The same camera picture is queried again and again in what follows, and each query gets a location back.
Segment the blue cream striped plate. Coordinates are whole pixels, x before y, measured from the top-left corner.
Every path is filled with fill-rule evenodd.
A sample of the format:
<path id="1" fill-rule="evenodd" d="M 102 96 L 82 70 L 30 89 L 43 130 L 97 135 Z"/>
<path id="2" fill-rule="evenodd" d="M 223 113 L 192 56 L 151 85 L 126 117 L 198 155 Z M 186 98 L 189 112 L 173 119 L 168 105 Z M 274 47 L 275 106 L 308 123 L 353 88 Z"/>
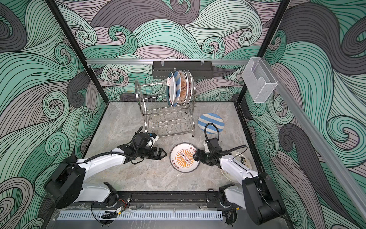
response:
<path id="1" fill-rule="evenodd" d="M 173 107 L 176 107 L 178 105 L 178 101 L 181 94 L 181 76 L 179 71 L 176 71 L 174 74 L 175 84 L 176 84 L 176 95 L 173 102 Z"/>

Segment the sunburst plate red green rim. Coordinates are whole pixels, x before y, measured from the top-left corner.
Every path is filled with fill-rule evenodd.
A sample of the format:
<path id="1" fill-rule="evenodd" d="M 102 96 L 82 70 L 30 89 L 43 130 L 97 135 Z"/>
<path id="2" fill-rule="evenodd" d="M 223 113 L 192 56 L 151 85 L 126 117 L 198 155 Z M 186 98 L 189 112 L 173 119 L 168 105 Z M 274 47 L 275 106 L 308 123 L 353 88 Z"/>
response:
<path id="1" fill-rule="evenodd" d="M 179 172 L 189 173 L 196 170 L 200 162 L 193 158 L 197 148 L 190 143 L 180 143 L 170 152 L 170 163 Z"/>

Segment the white plate red characters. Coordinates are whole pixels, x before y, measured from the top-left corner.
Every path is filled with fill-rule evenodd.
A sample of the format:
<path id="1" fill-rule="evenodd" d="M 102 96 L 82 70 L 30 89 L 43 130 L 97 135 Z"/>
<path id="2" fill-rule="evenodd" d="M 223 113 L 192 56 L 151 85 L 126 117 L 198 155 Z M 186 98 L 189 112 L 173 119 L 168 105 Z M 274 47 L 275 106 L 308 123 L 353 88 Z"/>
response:
<path id="1" fill-rule="evenodd" d="M 195 101 L 195 92 L 196 92 L 196 87 L 195 87 L 195 81 L 193 78 L 192 73 L 189 71 L 190 77 L 191 77 L 191 101 L 194 103 Z"/>

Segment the white plate teal red rim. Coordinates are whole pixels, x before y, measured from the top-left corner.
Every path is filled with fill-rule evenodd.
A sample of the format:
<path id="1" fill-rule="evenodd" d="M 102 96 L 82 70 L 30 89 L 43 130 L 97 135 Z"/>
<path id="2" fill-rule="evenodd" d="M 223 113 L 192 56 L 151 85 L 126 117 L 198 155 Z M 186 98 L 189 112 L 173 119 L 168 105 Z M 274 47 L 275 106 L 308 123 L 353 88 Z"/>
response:
<path id="1" fill-rule="evenodd" d="M 167 102 L 169 107 L 172 107 L 174 104 L 174 100 L 176 97 L 176 83 L 175 83 L 175 77 L 173 73 L 170 73 L 170 75 L 167 78 Z"/>

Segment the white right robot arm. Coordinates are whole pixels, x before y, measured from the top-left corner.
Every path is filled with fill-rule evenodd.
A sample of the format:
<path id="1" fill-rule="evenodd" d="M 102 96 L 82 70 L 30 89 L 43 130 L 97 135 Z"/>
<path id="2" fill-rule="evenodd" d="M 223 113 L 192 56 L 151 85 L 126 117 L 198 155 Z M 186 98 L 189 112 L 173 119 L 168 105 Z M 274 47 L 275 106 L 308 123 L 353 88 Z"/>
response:
<path id="1" fill-rule="evenodd" d="M 247 145 L 223 151 L 217 138 L 206 140 L 205 143 L 205 149 L 198 149 L 193 155 L 194 160 L 219 167 L 239 184 L 224 188 L 224 201 L 245 209 L 257 225 L 285 215 L 284 202 L 271 177 L 267 173 L 249 169 L 232 155 L 233 151 L 247 150 Z"/>

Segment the cream plate small drawings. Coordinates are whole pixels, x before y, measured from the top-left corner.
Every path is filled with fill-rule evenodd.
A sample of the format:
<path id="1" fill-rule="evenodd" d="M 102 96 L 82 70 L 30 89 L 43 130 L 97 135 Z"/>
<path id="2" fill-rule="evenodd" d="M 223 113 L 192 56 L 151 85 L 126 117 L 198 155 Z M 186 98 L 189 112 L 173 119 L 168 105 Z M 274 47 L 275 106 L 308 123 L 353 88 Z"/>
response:
<path id="1" fill-rule="evenodd" d="M 256 177 L 258 172 L 252 169 L 252 165 L 244 153 L 232 151 L 220 158 L 221 173 L 230 181 L 242 184 L 246 178 Z"/>

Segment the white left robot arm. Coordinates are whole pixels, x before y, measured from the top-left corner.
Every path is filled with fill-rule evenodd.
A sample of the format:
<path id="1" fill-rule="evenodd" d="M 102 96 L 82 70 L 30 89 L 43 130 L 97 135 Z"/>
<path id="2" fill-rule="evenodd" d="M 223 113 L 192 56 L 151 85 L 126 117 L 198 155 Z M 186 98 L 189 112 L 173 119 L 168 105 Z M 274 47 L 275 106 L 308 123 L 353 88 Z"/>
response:
<path id="1" fill-rule="evenodd" d="M 90 158 L 76 160 L 68 157 L 45 182 L 44 189 L 57 209 L 76 202 L 98 202 L 112 208 L 119 199 L 118 191 L 108 182 L 87 183 L 88 178 L 111 167 L 128 164 L 138 157 L 161 160 L 166 156 L 167 153 L 162 148 L 134 148 L 124 144 Z"/>

